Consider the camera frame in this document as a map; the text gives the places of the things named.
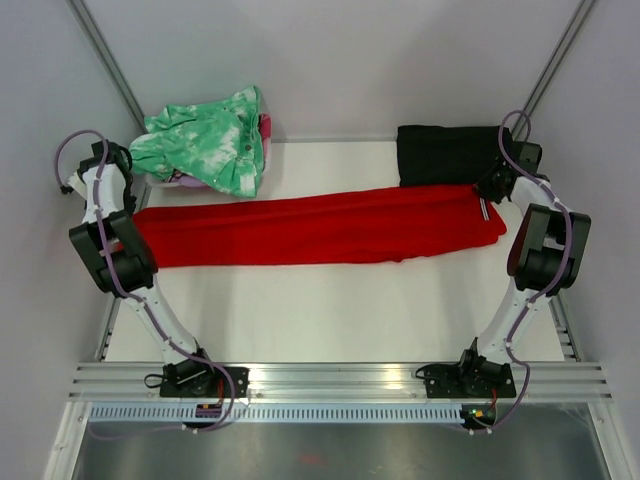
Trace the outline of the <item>red trousers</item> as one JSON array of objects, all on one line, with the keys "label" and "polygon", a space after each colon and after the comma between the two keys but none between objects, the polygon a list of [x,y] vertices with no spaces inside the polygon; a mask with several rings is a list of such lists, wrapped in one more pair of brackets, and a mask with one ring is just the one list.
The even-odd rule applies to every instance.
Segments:
[{"label": "red trousers", "polygon": [[401,262],[490,246],[507,232],[468,185],[147,207],[134,223],[161,268]]}]

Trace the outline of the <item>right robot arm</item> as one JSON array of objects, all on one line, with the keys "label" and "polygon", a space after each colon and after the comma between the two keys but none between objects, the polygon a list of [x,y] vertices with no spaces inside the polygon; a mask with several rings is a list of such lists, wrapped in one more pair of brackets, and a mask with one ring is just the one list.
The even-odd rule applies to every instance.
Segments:
[{"label": "right robot arm", "polygon": [[454,369],[463,398],[516,396],[511,366],[523,363],[516,346],[539,310],[575,283],[592,225],[589,215],[567,207],[538,173],[540,145],[520,141],[511,153],[518,169],[506,197],[522,221],[507,258],[505,296]]}]

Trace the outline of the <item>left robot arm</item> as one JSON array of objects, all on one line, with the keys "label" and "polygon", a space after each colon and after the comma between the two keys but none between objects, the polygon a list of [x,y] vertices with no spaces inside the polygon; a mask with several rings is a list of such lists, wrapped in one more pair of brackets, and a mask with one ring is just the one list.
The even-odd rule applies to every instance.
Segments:
[{"label": "left robot arm", "polygon": [[162,372],[148,375],[145,385],[165,398],[229,398],[225,374],[211,364],[159,288],[157,263],[133,221],[131,155],[110,141],[93,143],[91,151],[77,170],[87,188],[85,214],[69,238],[97,287],[129,305],[156,343]]}]

